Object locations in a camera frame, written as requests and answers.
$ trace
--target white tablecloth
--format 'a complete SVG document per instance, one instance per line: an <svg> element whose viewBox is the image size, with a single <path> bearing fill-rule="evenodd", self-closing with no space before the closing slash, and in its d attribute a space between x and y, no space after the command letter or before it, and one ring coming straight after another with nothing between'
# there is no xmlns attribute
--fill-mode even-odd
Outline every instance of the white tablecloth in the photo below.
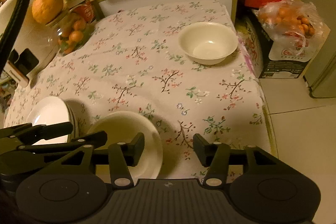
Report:
<svg viewBox="0 0 336 224"><path fill-rule="evenodd" d="M206 168L193 152L193 135L233 148L270 151L263 100L241 44L223 63L203 66L179 49L179 31L198 21L234 28L214 0L158 4L122 11L97 23L83 48L56 57L33 88L18 88L5 126L24 123L46 96L59 96L75 112L80 132L113 111L147 117L162 138L161 178L202 178Z"/></svg>

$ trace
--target tile floor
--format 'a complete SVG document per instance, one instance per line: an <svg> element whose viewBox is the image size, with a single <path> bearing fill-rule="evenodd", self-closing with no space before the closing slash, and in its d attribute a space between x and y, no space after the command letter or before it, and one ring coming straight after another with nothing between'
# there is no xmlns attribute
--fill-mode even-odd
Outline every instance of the tile floor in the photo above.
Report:
<svg viewBox="0 0 336 224"><path fill-rule="evenodd" d="M321 191L316 224L336 223L336 98L309 96L303 79L261 79L280 160Z"/></svg>

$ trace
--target plastic bag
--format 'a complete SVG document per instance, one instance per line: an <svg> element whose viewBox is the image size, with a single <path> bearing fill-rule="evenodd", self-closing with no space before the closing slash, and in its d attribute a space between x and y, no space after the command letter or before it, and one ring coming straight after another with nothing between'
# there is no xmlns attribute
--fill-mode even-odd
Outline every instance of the plastic bag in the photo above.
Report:
<svg viewBox="0 0 336 224"><path fill-rule="evenodd" d="M300 55L323 42L323 21L313 3L295 0L271 2L258 11L258 20L274 41Z"/></svg>

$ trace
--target black circular pad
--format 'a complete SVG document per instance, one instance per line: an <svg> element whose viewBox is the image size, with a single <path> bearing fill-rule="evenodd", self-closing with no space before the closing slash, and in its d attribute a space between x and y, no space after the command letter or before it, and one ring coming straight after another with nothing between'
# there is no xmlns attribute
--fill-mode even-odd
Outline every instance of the black circular pad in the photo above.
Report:
<svg viewBox="0 0 336 224"><path fill-rule="evenodd" d="M258 185L259 193L271 200L289 200L296 195L296 186L284 179L266 179Z"/></svg>
<svg viewBox="0 0 336 224"><path fill-rule="evenodd" d="M244 174L230 185L230 198L255 222L294 223L314 217L320 190L302 174Z"/></svg>
<svg viewBox="0 0 336 224"><path fill-rule="evenodd" d="M49 201L64 201L73 198L79 191L76 182L68 179L54 179L44 183L40 188L42 197Z"/></svg>
<svg viewBox="0 0 336 224"><path fill-rule="evenodd" d="M16 191L21 211L46 223L80 220L96 212L107 196L105 183L93 174L32 175Z"/></svg>

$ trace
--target ceramic bowl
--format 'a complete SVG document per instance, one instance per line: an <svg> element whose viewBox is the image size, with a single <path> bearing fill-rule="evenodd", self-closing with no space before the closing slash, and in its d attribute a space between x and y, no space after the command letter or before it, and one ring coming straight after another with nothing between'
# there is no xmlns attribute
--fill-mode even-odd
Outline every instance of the ceramic bowl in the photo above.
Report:
<svg viewBox="0 0 336 224"><path fill-rule="evenodd" d="M77 122L73 119L65 102L55 96L48 96L40 100L29 113L26 122L31 122L33 126L38 124L46 124L48 126L55 123L71 122L74 128L73 132L77 128ZM66 143L67 141L70 141L70 134L50 140L42 139L34 143L34 145Z"/></svg>
<svg viewBox="0 0 336 224"><path fill-rule="evenodd" d="M116 111L99 119L88 133L102 130L107 133L108 140L104 146L98 149L107 149L113 143L128 143L135 135L142 132L145 136L142 155L138 165L129 166L128 169L134 183L137 183L140 178L155 179L158 176L163 160L162 142L157 129L146 117L132 111ZM97 165L96 175L104 182L110 183L108 165Z"/></svg>
<svg viewBox="0 0 336 224"><path fill-rule="evenodd" d="M180 32L178 42L193 61L203 65L215 65L235 51L238 37L225 25L197 22Z"/></svg>

